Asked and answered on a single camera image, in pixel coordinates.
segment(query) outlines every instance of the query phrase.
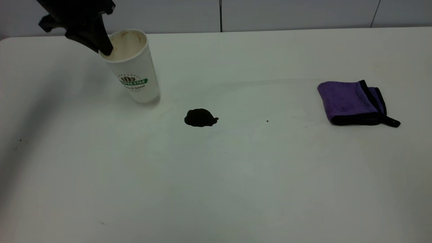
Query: black spill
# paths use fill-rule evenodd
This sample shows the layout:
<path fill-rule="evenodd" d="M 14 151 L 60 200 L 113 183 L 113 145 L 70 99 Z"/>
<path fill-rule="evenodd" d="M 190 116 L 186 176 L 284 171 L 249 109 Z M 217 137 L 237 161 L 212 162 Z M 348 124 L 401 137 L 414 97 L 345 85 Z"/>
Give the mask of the black spill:
<path fill-rule="evenodd" d="M 213 126 L 219 118 L 213 115 L 206 109 L 195 109 L 187 112 L 184 122 L 194 127 Z"/>

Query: purple microfiber towel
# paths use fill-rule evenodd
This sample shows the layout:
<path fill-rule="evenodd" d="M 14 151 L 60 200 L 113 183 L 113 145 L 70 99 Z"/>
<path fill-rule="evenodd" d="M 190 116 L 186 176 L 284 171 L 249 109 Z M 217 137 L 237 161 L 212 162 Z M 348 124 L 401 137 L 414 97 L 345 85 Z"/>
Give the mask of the purple microfiber towel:
<path fill-rule="evenodd" d="M 328 120 L 334 125 L 378 125 L 397 128 L 400 122 L 387 117 L 378 88 L 364 80 L 356 83 L 324 82 L 318 85 Z"/>

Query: table surface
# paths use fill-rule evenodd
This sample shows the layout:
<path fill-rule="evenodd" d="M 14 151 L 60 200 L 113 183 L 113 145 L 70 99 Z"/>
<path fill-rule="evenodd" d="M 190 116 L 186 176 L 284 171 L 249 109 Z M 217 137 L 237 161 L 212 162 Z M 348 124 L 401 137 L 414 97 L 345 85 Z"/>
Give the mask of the table surface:
<path fill-rule="evenodd" d="M 65 37 L 0 42 L 0 242 L 432 241 L 432 28 L 149 39 L 148 105 Z M 399 128 L 328 122 L 317 85 L 363 79 Z"/>

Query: paper cup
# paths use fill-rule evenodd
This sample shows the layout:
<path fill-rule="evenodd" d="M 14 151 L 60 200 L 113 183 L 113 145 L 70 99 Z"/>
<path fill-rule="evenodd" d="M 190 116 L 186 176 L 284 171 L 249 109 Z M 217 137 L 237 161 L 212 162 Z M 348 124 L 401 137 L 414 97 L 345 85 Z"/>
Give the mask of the paper cup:
<path fill-rule="evenodd" d="M 99 55 L 127 88 L 134 100 L 152 101 L 159 95 L 159 85 L 146 34 L 126 29 L 109 36 L 114 47 L 111 55 Z"/>

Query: cup logo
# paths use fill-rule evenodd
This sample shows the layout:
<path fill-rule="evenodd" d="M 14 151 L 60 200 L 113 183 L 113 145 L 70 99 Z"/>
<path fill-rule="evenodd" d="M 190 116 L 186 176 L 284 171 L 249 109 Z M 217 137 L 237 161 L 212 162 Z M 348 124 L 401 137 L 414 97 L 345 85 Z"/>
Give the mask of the cup logo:
<path fill-rule="evenodd" d="M 121 77 L 121 80 L 123 80 L 124 82 L 133 82 L 135 81 L 135 77 Z"/>
<path fill-rule="evenodd" d="M 149 81 L 146 78 L 141 79 L 139 76 L 133 74 L 120 74 L 118 78 L 120 79 L 120 83 L 126 86 L 142 85 L 141 87 L 144 87 L 144 84 Z"/>

